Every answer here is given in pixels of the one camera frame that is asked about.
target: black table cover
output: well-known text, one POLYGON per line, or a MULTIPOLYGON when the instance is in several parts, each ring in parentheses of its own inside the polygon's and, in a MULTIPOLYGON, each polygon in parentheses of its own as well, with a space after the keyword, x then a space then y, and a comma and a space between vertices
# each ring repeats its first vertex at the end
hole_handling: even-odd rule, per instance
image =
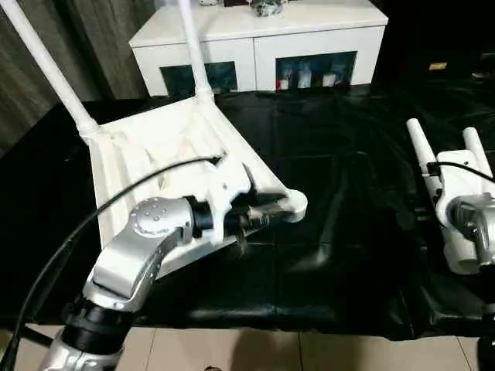
MULTIPOLYGON (((103 124, 170 101, 86 106, 103 124)), ((244 251, 226 247, 157 281, 139 325, 396 340, 483 334, 492 284, 446 267, 405 122, 420 120, 435 153, 462 148, 462 129, 471 125, 487 151, 495 148, 495 83, 225 94, 217 105, 275 174, 307 195, 307 216, 256 233, 244 251)), ((0 324, 7 325, 40 268, 94 209, 89 153, 61 105, 0 160, 0 179, 0 324)), ((74 243, 31 321, 60 322, 100 250, 97 224, 74 243)))

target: white pole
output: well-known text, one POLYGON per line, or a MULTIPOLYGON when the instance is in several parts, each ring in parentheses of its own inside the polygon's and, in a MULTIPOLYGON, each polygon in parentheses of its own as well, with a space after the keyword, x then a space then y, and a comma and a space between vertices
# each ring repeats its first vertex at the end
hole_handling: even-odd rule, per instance
POLYGON ((76 121, 79 134, 85 136, 96 131, 98 124, 84 109, 17 1, 0 0, 0 5, 63 105, 69 111, 70 116, 76 121))
MULTIPOLYGON (((474 157, 476 157, 476 162, 478 162, 480 171, 490 177, 493 177, 492 169, 490 168, 490 164, 486 159, 485 150, 483 149, 480 136, 478 135, 476 129, 464 129, 463 137, 464 143, 466 143, 466 148, 474 154, 474 157)), ((488 182, 487 180, 483 180, 483 191, 491 193, 493 196, 495 196, 495 186, 493 185, 493 183, 488 182)))
POLYGON ((196 84, 196 96, 200 102, 212 101, 213 92, 208 83, 207 72, 204 68, 203 56, 201 54, 200 41, 196 33, 193 21, 193 12, 189 0, 179 0, 180 15, 183 19, 184 33, 186 34, 191 68, 193 69, 194 83, 196 84))
POLYGON ((411 136, 412 145, 415 148, 416 157, 418 158, 419 167, 425 180, 426 189, 430 197, 433 199, 437 189, 442 189, 442 182, 438 176, 429 176, 428 168, 426 164, 429 162, 436 162, 436 157, 433 154, 433 150, 426 139, 425 132, 421 128, 419 121, 415 118, 411 118, 407 122, 409 135, 411 136))

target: floor tile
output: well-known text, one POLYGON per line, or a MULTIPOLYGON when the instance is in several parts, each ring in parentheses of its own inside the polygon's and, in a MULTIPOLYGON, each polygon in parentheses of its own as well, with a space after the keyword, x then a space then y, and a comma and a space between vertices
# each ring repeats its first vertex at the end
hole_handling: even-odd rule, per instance
POLYGON ((390 342, 368 336, 301 334, 305 371, 469 371, 456 337, 390 342))
POLYGON ((458 339, 463 348, 464 355, 467 358, 467 362, 469 362, 469 366, 471 366, 471 370, 477 371, 478 358, 476 355, 476 343, 478 342, 478 338, 463 338, 462 336, 459 336, 458 339))
POLYGON ((298 334, 158 329, 147 371, 300 371, 298 334))
MULTIPOLYGON (((41 332, 51 338, 55 337, 62 326, 40 326, 28 325, 33 330, 41 332)), ((45 357, 47 348, 22 339, 19 345, 19 352, 15 361, 15 371, 36 371, 45 357)))
POLYGON ((7 345, 10 341, 10 332, 7 332, 4 329, 0 329, 0 359, 3 358, 3 354, 7 349, 7 345))
MULTIPOLYGON (((60 326, 29 325, 30 328, 54 337, 60 326)), ((125 340, 125 352, 117 371, 145 371, 152 346, 154 328, 133 328, 125 340)), ((46 348, 33 342, 22 340, 15 363, 15 371, 36 371, 43 361, 46 348)))

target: gray curtain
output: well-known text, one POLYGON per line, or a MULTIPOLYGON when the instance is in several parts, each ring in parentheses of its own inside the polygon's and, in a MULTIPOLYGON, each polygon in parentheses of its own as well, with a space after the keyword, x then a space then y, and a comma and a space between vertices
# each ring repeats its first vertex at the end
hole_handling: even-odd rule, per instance
MULTIPOLYGON (((146 97, 129 39, 154 0, 18 0, 81 100, 146 97)), ((58 98, 0 10, 0 157, 58 98)))

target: white plastic frame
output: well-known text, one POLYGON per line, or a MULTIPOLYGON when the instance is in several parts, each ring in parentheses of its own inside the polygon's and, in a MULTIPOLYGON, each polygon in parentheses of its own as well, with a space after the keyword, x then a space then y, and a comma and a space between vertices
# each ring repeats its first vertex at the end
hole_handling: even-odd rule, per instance
MULTIPOLYGON (((304 217, 306 197, 284 187, 215 105, 189 0, 179 0, 179 7, 187 36, 196 96, 101 126, 86 112, 17 2, 0 0, 0 5, 70 112, 80 136, 90 149, 98 206, 157 168, 199 156, 228 154, 250 169, 258 190, 277 190, 288 196, 288 206, 295 210, 292 221, 304 217)), ((199 201, 204 200, 208 192, 207 180, 214 176, 214 172, 211 165, 199 163, 174 169, 139 186, 100 215, 101 246, 104 247, 124 227, 131 208, 142 199, 192 195, 199 201)), ((225 240, 214 246, 202 240, 194 240, 187 246, 176 248, 163 261, 159 276, 231 242, 225 240)))
POLYGON ((450 201, 457 196, 480 195, 483 193, 490 193, 492 196, 495 196, 495 188, 491 182, 482 180, 477 175, 450 166, 441 166, 441 178, 431 176, 428 173, 426 164, 436 161, 455 162, 467 165, 488 176, 493 176, 483 145, 481 144, 480 136, 475 128, 466 128, 463 131, 466 149, 440 152, 435 157, 419 121, 412 118, 408 120, 407 126, 418 158, 419 167, 425 180, 426 189, 431 199, 433 200, 438 195, 437 190, 440 189, 442 191, 441 197, 434 204, 434 207, 436 216, 442 224, 441 230, 445 242, 444 254, 449 268, 457 274, 475 274, 479 268, 474 244, 466 240, 451 225, 447 218, 446 209, 450 201))

